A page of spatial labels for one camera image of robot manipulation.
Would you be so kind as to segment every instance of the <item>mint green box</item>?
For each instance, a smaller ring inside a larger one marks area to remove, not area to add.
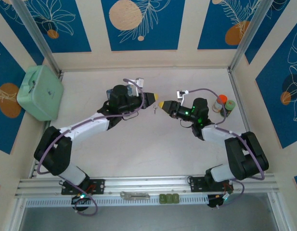
[[[17,95],[17,101],[39,121],[56,120],[64,87],[45,65],[29,67]]]

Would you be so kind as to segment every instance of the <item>small bottle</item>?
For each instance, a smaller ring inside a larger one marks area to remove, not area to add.
[[[227,97],[225,95],[219,95],[219,98],[215,101],[214,105],[212,105],[212,110],[214,112],[218,112],[218,113],[222,109],[222,103],[225,105],[226,101],[227,101]]]
[[[233,100],[228,100],[225,104],[225,117],[228,117],[230,115],[230,113],[232,112],[232,110],[234,109],[234,107],[236,106],[236,103]],[[224,110],[222,109],[220,112],[220,115],[222,117],[224,117]]]

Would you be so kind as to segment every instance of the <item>white platform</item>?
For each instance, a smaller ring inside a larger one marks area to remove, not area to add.
[[[91,116],[107,100],[106,90],[124,84],[123,78],[137,77],[145,80],[144,92],[158,93],[159,101],[177,100],[176,90],[197,88],[209,88],[235,100],[226,69],[66,72],[59,118],[52,125],[61,128]],[[196,97],[206,98],[210,109],[216,99],[209,92],[196,92],[186,96],[184,106],[191,107]],[[213,122],[222,120],[212,110],[209,118]],[[221,127],[245,131],[238,106]],[[179,120],[160,108],[154,114],[151,106],[141,110],[138,117],[121,121],[74,147],[71,160],[91,177],[137,177],[204,174],[208,168],[225,163],[227,156],[225,149],[194,137],[191,128],[182,128]]]

